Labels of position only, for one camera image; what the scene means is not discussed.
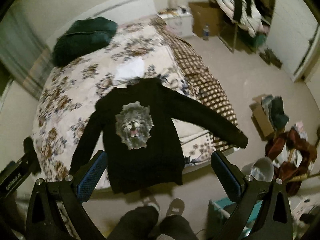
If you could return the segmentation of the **black lion print sweater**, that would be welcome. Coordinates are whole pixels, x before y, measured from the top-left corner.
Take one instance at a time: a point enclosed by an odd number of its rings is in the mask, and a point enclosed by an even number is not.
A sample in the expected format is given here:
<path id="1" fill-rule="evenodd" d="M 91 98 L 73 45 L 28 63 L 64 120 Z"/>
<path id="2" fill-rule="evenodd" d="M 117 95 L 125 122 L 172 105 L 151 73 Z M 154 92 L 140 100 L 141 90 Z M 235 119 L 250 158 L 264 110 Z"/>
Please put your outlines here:
<path id="1" fill-rule="evenodd" d="M 164 87 L 157 78 L 142 79 L 114 88 L 97 101 L 74 151 L 70 174 L 89 162 L 102 138 L 114 193 L 160 183 L 181 185 L 185 162 L 176 119 L 207 129 L 236 147 L 248 144 L 244 133 L 216 111 Z"/>

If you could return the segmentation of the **cardboard box with clothes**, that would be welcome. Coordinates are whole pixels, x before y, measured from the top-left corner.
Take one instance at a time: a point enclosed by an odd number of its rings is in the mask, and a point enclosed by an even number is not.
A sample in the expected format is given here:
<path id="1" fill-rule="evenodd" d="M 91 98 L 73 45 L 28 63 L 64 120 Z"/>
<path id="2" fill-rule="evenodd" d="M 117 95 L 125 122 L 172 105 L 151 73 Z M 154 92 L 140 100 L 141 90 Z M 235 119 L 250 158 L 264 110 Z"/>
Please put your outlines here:
<path id="1" fill-rule="evenodd" d="M 262 141 L 274 139 L 284 133 L 289 117 L 284 113 L 281 96 L 261 94 L 252 98 L 250 104 L 252 121 Z"/>

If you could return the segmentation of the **pile of clothes on chair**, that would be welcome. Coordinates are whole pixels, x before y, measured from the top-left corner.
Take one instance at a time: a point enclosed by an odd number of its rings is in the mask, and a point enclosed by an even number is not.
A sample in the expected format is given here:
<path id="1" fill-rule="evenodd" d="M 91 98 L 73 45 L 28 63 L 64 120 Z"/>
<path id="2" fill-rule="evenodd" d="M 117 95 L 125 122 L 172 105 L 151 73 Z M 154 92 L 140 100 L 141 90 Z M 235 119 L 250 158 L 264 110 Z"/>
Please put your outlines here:
<path id="1" fill-rule="evenodd" d="M 254 0 L 215 0 L 220 9 L 249 36 L 258 33 L 267 34 L 269 27 L 262 22 L 262 15 L 255 6 Z"/>

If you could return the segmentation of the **grey bucket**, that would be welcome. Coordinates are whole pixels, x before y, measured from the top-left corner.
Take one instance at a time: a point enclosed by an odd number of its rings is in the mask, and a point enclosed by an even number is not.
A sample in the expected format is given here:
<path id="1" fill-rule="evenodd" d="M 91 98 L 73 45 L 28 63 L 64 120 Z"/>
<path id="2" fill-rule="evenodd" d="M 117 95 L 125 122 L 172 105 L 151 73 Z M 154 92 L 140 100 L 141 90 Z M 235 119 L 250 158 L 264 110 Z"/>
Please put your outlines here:
<path id="1" fill-rule="evenodd" d="M 251 175 L 256 180 L 271 182 L 274 176 L 274 166 L 268 157 L 263 157 L 257 161 L 245 165 L 241 169 L 244 175 Z"/>

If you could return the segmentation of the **floral bed blanket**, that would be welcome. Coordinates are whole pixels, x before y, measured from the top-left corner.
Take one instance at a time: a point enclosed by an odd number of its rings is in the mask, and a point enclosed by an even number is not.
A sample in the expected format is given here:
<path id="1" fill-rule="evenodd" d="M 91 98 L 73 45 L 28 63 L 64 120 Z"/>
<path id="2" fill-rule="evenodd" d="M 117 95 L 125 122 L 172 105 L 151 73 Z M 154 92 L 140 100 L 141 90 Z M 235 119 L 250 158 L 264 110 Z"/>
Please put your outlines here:
<path id="1" fill-rule="evenodd" d="M 47 181 L 59 181 L 68 174 L 95 104 L 113 89 L 119 65 L 141 57 L 145 78 L 156 77 L 165 87 L 197 101 L 171 48 L 153 26 L 155 17 L 121 25 L 107 47 L 52 70 L 39 99 L 32 134 Z"/>

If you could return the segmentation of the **person's legs and slippers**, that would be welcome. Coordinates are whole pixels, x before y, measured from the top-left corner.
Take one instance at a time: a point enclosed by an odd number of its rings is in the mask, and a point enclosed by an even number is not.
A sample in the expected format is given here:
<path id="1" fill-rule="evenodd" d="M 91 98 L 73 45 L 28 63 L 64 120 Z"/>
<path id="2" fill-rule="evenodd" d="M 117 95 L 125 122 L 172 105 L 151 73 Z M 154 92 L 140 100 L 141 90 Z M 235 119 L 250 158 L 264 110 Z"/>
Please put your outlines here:
<path id="1" fill-rule="evenodd" d="M 143 206 L 125 213 L 107 239 L 197 239 L 183 217 L 184 201 L 171 201 L 166 217 L 159 222 L 160 208 L 153 196 L 143 199 Z"/>

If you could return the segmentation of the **grey striped curtain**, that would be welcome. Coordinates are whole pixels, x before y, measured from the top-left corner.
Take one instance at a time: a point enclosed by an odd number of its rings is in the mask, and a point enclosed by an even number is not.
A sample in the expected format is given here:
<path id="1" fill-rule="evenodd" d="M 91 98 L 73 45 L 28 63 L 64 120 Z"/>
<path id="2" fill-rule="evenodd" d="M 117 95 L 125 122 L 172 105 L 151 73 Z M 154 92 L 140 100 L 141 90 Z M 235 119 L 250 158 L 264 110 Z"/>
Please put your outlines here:
<path id="1" fill-rule="evenodd" d="M 32 97 L 39 100 L 53 69 L 52 54 L 17 5 L 1 20 L 1 63 Z"/>

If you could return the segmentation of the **dark green pillow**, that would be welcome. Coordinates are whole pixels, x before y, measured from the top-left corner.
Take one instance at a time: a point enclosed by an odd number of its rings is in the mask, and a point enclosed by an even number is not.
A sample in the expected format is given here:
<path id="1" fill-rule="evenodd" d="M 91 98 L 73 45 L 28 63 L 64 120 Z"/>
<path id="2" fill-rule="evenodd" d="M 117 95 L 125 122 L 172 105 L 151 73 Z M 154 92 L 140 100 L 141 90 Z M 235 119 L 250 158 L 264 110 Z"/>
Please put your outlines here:
<path id="1" fill-rule="evenodd" d="M 52 59 L 56 67 L 64 67 L 75 59 L 108 46 L 118 24 L 104 17 L 75 21 L 58 39 Z"/>

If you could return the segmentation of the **white folded cloth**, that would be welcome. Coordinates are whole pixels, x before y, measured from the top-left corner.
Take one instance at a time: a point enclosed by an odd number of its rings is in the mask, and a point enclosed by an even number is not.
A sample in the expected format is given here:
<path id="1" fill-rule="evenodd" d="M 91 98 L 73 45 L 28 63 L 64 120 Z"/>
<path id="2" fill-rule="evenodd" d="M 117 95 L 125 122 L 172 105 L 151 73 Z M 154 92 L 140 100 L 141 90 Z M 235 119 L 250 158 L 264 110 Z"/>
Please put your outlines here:
<path id="1" fill-rule="evenodd" d="M 131 59 L 116 68 L 114 81 L 124 83 L 137 77 L 143 77 L 145 69 L 144 61 L 141 57 Z"/>

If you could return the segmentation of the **brown checkered blanket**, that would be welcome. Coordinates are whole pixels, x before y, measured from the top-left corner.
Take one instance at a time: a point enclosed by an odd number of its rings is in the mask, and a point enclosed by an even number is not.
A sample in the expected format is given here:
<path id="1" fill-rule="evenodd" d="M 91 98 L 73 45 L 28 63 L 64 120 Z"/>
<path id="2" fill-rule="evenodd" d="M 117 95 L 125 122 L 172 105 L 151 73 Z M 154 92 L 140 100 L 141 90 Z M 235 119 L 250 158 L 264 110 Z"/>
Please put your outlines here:
<path id="1" fill-rule="evenodd" d="M 204 64 L 202 57 L 186 40 L 173 33 L 160 17 L 155 17 L 152 24 L 164 38 L 165 44 L 171 48 L 175 62 L 185 77 L 191 95 L 238 127 L 233 106 L 218 79 Z"/>

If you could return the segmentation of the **white wardrobe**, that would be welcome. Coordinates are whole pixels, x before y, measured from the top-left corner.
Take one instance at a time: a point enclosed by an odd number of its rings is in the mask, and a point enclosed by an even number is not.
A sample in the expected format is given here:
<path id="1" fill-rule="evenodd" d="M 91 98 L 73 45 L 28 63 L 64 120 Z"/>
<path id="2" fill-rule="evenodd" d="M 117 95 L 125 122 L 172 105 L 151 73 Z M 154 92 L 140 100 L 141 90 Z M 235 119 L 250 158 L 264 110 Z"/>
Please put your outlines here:
<path id="1" fill-rule="evenodd" d="M 293 82 L 310 66 L 318 45 L 319 24 L 304 0 L 276 0 L 266 46 Z"/>

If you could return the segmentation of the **white bed headboard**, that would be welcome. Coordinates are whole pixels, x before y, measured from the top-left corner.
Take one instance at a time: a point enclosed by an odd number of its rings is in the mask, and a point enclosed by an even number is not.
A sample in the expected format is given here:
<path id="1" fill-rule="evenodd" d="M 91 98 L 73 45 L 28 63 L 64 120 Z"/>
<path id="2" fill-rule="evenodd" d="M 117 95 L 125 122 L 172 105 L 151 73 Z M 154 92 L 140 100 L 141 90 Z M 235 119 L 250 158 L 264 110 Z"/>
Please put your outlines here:
<path id="1" fill-rule="evenodd" d="M 46 44 L 50 49 L 53 49 L 57 39 L 78 20 L 86 20 L 101 16 L 116 22 L 118 25 L 122 25 L 156 14 L 157 11 L 153 0 L 108 0 L 67 22 L 46 40 Z"/>

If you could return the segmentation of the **plastic water bottle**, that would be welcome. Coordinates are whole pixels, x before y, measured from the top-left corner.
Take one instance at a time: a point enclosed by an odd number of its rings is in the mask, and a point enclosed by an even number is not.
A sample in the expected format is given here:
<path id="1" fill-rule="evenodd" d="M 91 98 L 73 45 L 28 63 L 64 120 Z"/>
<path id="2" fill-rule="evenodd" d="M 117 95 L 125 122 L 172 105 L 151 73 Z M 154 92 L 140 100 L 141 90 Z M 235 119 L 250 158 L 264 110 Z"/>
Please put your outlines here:
<path id="1" fill-rule="evenodd" d="M 209 29 L 209 26 L 207 24 L 205 24 L 202 29 L 202 38 L 203 38 L 203 40 L 208 41 L 209 36 L 210 36 L 210 29 Z"/>

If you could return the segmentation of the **white nightstand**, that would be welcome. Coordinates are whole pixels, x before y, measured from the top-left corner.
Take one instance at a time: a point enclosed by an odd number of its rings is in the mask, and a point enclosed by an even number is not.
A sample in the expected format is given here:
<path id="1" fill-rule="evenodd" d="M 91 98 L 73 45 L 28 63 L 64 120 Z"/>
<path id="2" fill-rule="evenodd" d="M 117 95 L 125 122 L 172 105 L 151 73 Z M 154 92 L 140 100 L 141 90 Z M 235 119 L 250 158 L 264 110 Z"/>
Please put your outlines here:
<path id="1" fill-rule="evenodd" d="M 169 26 L 169 29 L 181 38 L 192 37 L 193 33 L 193 16 L 189 12 L 182 10 L 164 12 L 159 14 Z"/>

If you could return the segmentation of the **cardboard box by wall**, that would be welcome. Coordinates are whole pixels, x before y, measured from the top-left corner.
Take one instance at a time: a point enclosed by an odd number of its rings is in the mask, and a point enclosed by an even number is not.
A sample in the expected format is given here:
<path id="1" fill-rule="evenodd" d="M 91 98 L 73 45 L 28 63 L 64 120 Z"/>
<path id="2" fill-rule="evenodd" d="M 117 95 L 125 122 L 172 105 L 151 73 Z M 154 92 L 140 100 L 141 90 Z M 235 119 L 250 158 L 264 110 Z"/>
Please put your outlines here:
<path id="1" fill-rule="evenodd" d="M 188 6 L 193 16 L 193 33 L 203 37 L 203 30 L 207 25 L 209 35 L 217 36 L 222 28 L 223 11 L 220 7 L 208 2 L 189 2 Z"/>

